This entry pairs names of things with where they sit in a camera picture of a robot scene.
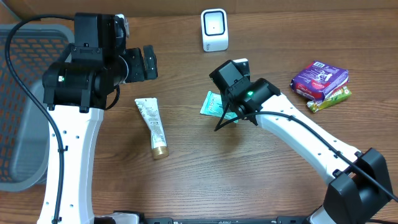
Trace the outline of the white tube gold cap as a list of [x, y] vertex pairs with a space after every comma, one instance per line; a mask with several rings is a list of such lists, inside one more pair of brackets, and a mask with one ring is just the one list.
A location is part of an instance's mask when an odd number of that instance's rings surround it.
[[167, 149], [157, 98], [137, 98], [134, 101], [149, 128], [153, 158], [163, 159], [167, 157], [169, 150]]

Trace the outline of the teal wipes packet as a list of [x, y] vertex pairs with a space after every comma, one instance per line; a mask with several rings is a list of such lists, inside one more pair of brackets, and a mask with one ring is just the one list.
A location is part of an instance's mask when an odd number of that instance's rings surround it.
[[209, 91], [203, 102], [200, 113], [208, 116], [222, 117], [224, 112], [221, 95]]

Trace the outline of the red purple pad package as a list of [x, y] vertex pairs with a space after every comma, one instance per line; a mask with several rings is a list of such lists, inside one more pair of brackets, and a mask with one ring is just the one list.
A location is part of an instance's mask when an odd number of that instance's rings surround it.
[[318, 60], [299, 72], [290, 82], [291, 89], [309, 100], [321, 102], [349, 82], [349, 71]]

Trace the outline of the green yellow juice carton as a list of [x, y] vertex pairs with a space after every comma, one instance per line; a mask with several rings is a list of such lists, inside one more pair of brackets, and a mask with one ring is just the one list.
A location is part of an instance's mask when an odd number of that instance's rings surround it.
[[308, 101], [307, 107], [313, 113], [319, 110], [329, 108], [333, 105], [347, 100], [352, 95], [351, 90], [347, 86], [336, 89], [330, 96], [326, 97], [322, 102]]

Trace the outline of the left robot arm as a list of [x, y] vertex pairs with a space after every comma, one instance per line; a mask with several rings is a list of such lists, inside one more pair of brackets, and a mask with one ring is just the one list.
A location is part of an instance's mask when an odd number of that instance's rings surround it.
[[152, 46], [127, 49], [129, 25], [122, 14], [78, 13], [75, 41], [44, 73], [50, 130], [44, 204], [39, 223], [144, 222], [136, 212], [93, 213], [91, 185], [98, 132], [107, 97], [124, 83], [158, 76]]

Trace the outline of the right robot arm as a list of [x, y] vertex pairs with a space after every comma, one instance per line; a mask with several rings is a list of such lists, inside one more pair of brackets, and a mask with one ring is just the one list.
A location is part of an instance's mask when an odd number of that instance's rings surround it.
[[394, 195], [384, 156], [361, 152], [302, 114], [271, 82], [250, 80], [248, 60], [227, 60], [209, 77], [224, 111], [270, 131], [303, 157], [327, 186], [325, 199], [296, 223], [367, 223]]

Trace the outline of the white barcode scanner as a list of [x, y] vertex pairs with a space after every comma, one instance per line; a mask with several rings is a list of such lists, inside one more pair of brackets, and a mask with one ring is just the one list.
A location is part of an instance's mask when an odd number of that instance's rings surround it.
[[228, 20], [224, 9], [206, 9], [201, 13], [201, 33], [205, 52], [224, 51], [229, 45]]

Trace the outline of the grey plastic mesh basket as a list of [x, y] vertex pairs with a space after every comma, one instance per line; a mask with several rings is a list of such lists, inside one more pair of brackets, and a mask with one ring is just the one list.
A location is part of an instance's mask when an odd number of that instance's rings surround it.
[[[42, 75], [74, 41], [62, 25], [24, 25], [12, 39], [10, 59], [19, 78], [43, 100]], [[18, 192], [47, 178], [49, 124], [10, 75], [1, 56], [1, 190]]]

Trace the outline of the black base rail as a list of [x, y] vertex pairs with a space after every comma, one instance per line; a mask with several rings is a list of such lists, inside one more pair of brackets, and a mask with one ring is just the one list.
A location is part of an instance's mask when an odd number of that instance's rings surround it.
[[116, 210], [112, 214], [94, 217], [94, 224], [304, 224], [310, 223], [305, 216], [279, 216], [277, 218], [243, 219], [173, 219], [149, 218], [144, 213]]

